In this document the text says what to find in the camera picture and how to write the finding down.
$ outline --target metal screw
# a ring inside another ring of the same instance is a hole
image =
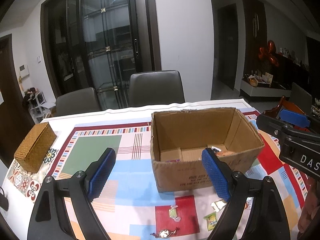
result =
[[[267,182],[273,182],[273,179],[270,176],[266,176],[266,181]]]
[[[48,176],[48,177],[45,178],[45,182],[46,183],[49,183],[51,181],[52,181],[52,177],[51,176]]]
[[[234,171],[233,175],[235,175],[237,178],[242,176],[242,173],[240,171]]]
[[[77,178],[81,178],[84,175],[84,171],[77,171],[75,175]]]

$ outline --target cardboard box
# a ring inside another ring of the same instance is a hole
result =
[[[56,137],[48,122],[35,124],[14,153],[14,158],[23,169],[36,173]]]
[[[155,112],[151,160],[159,192],[212,186],[201,153],[215,146],[220,160],[245,173],[264,147],[260,135],[235,108]]]

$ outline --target wooden door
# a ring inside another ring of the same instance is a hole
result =
[[[218,78],[232,90],[235,87],[238,63],[237,5],[231,4],[218,10],[219,67]]]
[[[11,34],[0,38],[0,91],[4,100],[0,105],[0,158],[9,167],[16,149],[34,125],[29,112],[22,107]]]
[[[267,20],[263,2],[242,0],[245,18],[244,74],[261,68],[259,48],[267,47]]]

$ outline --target dining chair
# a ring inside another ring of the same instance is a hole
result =
[[[64,94],[57,98],[56,115],[84,114],[101,111],[96,92],[93,88],[84,88]]]
[[[312,95],[305,91],[296,83],[292,83],[291,95],[289,102],[294,103],[307,115],[311,114]]]
[[[179,71],[152,71],[131,75],[129,87],[131,107],[172,103],[185,103]]]
[[[263,113],[267,116],[276,118],[276,117],[278,117],[278,114],[282,108],[288,109],[288,110],[296,112],[298,114],[306,114],[298,106],[296,106],[294,103],[287,101],[285,96],[281,97],[281,99],[276,107],[272,108],[271,110],[266,110]]]

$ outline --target woven basket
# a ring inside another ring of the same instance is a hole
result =
[[[26,171],[37,173],[56,137],[48,122],[36,124],[16,150],[14,158]]]

